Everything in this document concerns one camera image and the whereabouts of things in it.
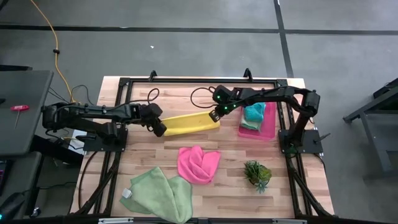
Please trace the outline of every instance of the yellow cloth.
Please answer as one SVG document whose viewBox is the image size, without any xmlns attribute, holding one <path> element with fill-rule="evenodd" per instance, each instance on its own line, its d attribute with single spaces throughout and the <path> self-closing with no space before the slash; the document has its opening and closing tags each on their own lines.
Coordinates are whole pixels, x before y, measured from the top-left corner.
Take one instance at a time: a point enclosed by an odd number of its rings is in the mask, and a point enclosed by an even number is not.
<svg viewBox="0 0 398 224">
<path fill-rule="evenodd" d="M 176 116 L 173 118 L 166 118 L 162 119 L 162 122 L 167 127 L 164 136 L 193 133 L 197 131 L 204 131 L 213 128 L 218 128 L 220 126 L 219 121 L 214 122 L 210 118 L 209 112 L 201 112 L 195 114 Z"/>
</svg>

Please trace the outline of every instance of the artificial plant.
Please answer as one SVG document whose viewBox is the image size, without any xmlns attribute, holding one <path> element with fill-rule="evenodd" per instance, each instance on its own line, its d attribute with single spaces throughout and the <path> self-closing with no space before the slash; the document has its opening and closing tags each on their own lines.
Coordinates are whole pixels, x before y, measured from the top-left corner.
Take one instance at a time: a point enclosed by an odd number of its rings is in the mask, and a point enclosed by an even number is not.
<svg viewBox="0 0 398 224">
<path fill-rule="evenodd" d="M 261 194 L 266 190 L 266 186 L 272 177 L 270 169 L 261 165 L 258 161 L 247 161 L 244 163 L 244 175 L 254 185 Z"/>
</svg>

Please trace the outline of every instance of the wooden tabletop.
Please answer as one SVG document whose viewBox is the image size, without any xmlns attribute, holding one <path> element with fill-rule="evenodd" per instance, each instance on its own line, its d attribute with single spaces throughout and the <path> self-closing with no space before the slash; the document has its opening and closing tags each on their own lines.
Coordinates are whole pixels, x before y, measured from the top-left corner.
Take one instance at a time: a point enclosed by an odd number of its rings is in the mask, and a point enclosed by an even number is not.
<svg viewBox="0 0 398 224">
<path fill-rule="evenodd" d="M 98 105 L 114 106 L 120 77 L 104 77 L 99 93 Z M 290 86 L 305 88 L 301 78 L 287 79 Z M 270 84 L 223 84 L 228 88 L 251 87 L 254 89 L 273 88 Z M 146 99 L 153 88 L 160 90 L 160 96 L 154 101 L 163 109 L 160 118 L 209 111 L 194 107 L 190 102 L 191 92 L 200 86 L 217 86 L 215 83 L 135 83 L 132 88 L 132 100 Z M 197 91 L 193 100 L 200 105 L 211 105 L 211 93 Z M 114 193 L 113 217 L 147 217 L 133 213 L 120 202 L 124 188 L 130 187 L 130 179 L 159 166 L 167 178 L 177 174 L 177 154 L 180 147 L 199 145 L 206 151 L 218 150 L 221 160 L 214 181 L 208 185 L 193 185 L 193 217 L 225 218 L 291 218 L 294 217 L 292 197 L 284 156 L 280 153 L 277 134 L 270 141 L 242 138 L 237 135 L 240 111 L 235 110 L 221 119 L 221 127 L 209 131 L 183 134 L 179 136 L 156 137 L 138 125 L 129 125 L 126 151 L 122 153 L 118 180 Z M 279 119 L 275 116 L 275 132 L 280 129 Z M 81 171 L 90 155 L 85 156 Z M 88 165 L 82 183 L 82 203 L 91 196 L 98 186 L 104 153 L 99 152 Z M 263 194 L 244 178 L 244 162 L 257 160 L 272 170 L 272 178 Z M 322 163 L 311 154 L 303 154 L 303 165 L 308 188 L 330 213 L 333 213 L 328 184 Z M 77 189 L 71 212 L 78 210 Z M 302 193 L 297 185 L 300 208 L 304 212 Z M 102 209 L 106 203 L 108 188 L 104 191 Z"/>
</svg>

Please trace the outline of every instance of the green cloth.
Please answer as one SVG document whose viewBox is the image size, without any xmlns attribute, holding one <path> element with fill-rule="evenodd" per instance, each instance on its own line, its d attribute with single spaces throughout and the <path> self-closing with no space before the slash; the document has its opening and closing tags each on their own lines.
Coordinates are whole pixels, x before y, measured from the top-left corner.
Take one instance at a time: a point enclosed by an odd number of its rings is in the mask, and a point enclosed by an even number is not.
<svg viewBox="0 0 398 224">
<path fill-rule="evenodd" d="M 244 118 L 244 115 L 242 114 L 241 118 L 241 126 L 246 128 L 246 129 L 251 129 L 251 130 L 261 130 L 261 124 L 262 122 L 253 122 L 253 121 L 247 121 Z"/>
<path fill-rule="evenodd" d="M 173 223 L 185 223 L 192 217 L 192 186 L 182 177 L 167 180 L 156 167 L 130 181 L 132 196 L 120 199 L 128 210 L 152 213 Z"/>
</svg>

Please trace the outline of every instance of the pink container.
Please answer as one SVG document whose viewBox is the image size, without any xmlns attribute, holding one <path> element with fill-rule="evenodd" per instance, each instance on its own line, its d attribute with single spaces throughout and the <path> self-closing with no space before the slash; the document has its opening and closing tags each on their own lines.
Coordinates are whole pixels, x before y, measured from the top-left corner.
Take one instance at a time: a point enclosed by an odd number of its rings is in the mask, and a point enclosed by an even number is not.
<svg viewBox="0 0 398 224">
<path fill-rule="evenodd" d="M 239 126 L 238 136 L 244 138 L 258 139 L 268 141 L 275 137 L 275 113 L 276 103 L 266 103 L 266 110 L 264 112 L 264 120 L 261 124 L 261 131 L 250 130 Z"/>
</svg>

